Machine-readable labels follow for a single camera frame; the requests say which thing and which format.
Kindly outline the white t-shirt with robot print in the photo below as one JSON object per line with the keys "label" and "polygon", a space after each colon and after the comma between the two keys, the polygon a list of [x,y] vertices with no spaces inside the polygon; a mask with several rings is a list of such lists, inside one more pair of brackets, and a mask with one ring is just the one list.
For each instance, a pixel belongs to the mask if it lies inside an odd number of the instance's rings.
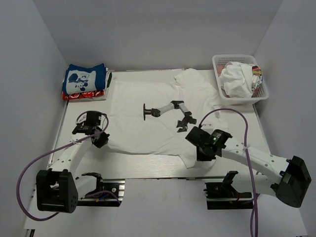
{"label": "white t-shirt with robot print", "polygon": [[108,146],[128,154],[179,156],[186,168],[196,162],[196,148],[178,132],[177,122],[184,115],[173,109],[158,118],[143,116],[143,105],[151,108],[182,100],[197,121],[220,106],[218,91],[195,69],[174,76],[172,82],[139,82],[115,80],[108,113],[110,134]]}

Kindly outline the white t-shirt with colourful print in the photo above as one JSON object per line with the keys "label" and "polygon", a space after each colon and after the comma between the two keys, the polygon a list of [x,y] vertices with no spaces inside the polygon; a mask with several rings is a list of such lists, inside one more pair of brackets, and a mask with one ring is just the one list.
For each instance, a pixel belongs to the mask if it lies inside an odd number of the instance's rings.
{"label": "white t-shirt with colourful print", "polygon": [[216,69],[220,87],[230,98],[251,98],[262,84],[262,70],[255,64],[228,62]]}

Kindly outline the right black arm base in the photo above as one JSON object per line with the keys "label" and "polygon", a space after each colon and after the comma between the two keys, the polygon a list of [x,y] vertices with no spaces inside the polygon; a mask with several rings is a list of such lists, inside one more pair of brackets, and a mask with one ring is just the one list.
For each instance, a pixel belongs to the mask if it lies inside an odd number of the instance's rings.
{"label": "right black arm base", "polygon": [[242,210],[253,208],[253,194],[239,193],[231,185],[221,182],[205,183],[206,204],[208,210]]}

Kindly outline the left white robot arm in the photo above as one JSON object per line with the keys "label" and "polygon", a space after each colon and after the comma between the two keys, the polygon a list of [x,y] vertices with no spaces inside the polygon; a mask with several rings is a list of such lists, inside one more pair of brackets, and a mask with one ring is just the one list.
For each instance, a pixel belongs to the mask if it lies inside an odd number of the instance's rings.
{"label": "left white robot arm", "polygon": [[40,170],[36,176],[37,208],[39,211],[73,213],[78,201],[87,193],[99,197],[104,192],[101,175],[83,174],[75,178],[75,172],[85,153],[91,147],[101,148],[109,141],[106,128],[101,128],[99,111],[87,111],[83,121],[76,121],[72,131],[70,146],[63,149],[61,156],[47,170]]}

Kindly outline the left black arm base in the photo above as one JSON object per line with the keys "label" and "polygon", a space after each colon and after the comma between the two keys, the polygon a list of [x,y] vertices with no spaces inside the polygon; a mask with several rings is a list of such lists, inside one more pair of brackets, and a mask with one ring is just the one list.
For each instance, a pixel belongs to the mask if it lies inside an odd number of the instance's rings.
{"label": "left black arm base", "polygon": [[124,190],[124,180],[101,180],[99,187],[79,199],[78,206],[119,207]]}

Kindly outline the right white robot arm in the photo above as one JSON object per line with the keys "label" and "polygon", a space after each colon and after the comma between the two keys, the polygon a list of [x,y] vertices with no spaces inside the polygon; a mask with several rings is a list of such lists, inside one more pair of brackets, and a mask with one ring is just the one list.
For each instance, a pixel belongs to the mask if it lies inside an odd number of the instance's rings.
{"label": "right white robot arm", "polygon": [[211,161],[217,157],[234,160],[260,173],[246,175],[229,171],[221,182],[205,184],[210,199],[237,198],[241,193],[257,193],[276,197],[295,208],[301,207],[312,181],[304,160],[267,154],[256,148],[247,148],[231,134],[216,129],[208,133],[193,127],[186,140],[197,149],[197,161]]}

